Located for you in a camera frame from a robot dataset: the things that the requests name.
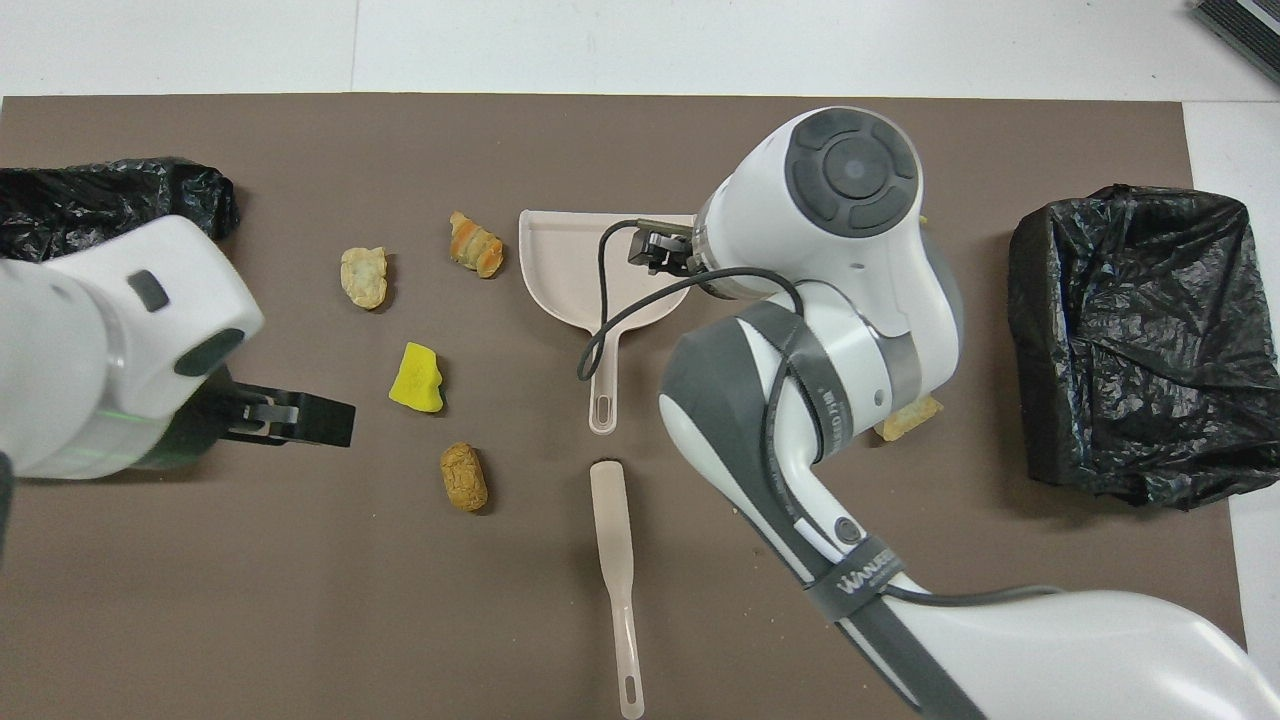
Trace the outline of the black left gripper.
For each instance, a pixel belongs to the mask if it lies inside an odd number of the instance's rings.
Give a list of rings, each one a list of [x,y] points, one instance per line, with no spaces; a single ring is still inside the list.
[[[157,443],[136,470],[166,471],[198,461],[228,432],[233,441],[289,441],[298,420],[298,442],[348,448],[357,409],[319,396],[300,396],[298,409],[275,395],[238,388],[219,366],[175,411]]]

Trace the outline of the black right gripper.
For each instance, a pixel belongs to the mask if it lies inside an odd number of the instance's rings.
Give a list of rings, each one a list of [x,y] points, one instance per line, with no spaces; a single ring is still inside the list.
[[[635,231],[628,246],[628,264],[643,266],[649,273],[695,273],[699,265],[692,258],[692,232]]]

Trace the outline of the beige plastic dustpan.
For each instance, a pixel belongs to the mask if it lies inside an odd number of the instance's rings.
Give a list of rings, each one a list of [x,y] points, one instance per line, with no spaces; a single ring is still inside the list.
[[[628,264],[634,217],[618,213],[524,210],[518,220],[518,255],[529,293],[548,314],[595,334],[627,306],[675,283]],[[621,336],[669,315],[686,290],[648,304],[626,316],[602,342],[602,357],[590,379],[589,427],[608,436],[618,420]]]

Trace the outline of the yellow sponge wedge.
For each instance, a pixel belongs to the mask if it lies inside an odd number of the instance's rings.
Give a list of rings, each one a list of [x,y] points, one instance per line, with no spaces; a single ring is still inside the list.
[[[445,406],[443,374],[434,350],[407,342],[388,398],[419,413],[439,413]]]

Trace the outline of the pale beige bread chunk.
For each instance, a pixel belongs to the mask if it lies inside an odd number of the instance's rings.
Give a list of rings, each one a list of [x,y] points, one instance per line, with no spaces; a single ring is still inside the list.
[[[375,310],[387,297],[387,252],[384,247],[347,249],[340,255],[340,287],[357,307]]]

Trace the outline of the brown bread roll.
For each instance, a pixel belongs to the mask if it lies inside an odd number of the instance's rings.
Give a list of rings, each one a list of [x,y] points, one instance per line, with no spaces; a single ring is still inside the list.
[[[476,450],[457,442],[440,456],[439,468],[445,496],[451,505],[466,512],[485,509],[489,492]]]

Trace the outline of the ridged croissant piece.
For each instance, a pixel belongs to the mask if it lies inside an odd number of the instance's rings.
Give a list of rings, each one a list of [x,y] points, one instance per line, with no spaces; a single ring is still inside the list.
[[[461,211],[452,211],[451,259],[483,279],[493,278],[506,259],[500,238]]]

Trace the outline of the beige hand brush black bristles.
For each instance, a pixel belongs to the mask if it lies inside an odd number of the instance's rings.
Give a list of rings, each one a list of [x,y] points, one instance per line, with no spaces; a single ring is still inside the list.
[[[625,720],[640,720],[645,700],[634,612],[635,561],[625,470],[616,460],[600,460],[590,466],[589,475],[598,557],[611,602],[620,712]]]

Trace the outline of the black trash bag bin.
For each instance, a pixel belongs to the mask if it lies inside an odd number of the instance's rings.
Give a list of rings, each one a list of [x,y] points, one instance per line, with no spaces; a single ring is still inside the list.
[[[1029,477],[1188,511],[1280,483],[1280,366],[1242,201],[1112,184],[1009,242]]]
[[[45,263],[169,215],[220,242],[241,224],[236,186],[184,158],[0,168],[0,259]]]

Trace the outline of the brown table mat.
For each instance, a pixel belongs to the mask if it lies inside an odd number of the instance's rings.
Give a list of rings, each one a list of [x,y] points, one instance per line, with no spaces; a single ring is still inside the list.
[[[588,469],[625,468],[652,720],[913,720],[678,455],[657,392],[691,292],[623,337],[617,429],[588,428],[586,336],[529,296],[526,209],[696,211],[815,97],[324,94],[8,97],[0,167],[186,158],[236,184],[227,247],[265,314],[236,379],[357,409],[348,448],[221,442],[175,474],[22,486],[0,566],[0,720],[618,717]],[[452,211],[506,246],[451,259]],[[384,247],[355,306],[347,249]],[[388,398],[407,342],[445,406]],[[439,461],[479,456],[466,512]]]

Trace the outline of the beige grey foam chunk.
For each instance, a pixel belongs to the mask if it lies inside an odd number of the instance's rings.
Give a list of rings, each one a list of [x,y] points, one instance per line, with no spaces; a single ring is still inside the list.
[[[895,442],[915,430],[945,410],[945,406],[932,395],[927,395],[891,413],[883,421],[873,425],[873,430],[883,442]]]

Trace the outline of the dark grey ribbed device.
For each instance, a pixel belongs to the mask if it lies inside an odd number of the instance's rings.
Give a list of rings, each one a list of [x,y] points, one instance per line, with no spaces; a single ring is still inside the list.
[[[1280,0],[1190,0],[1190,15],[1280,86]]]

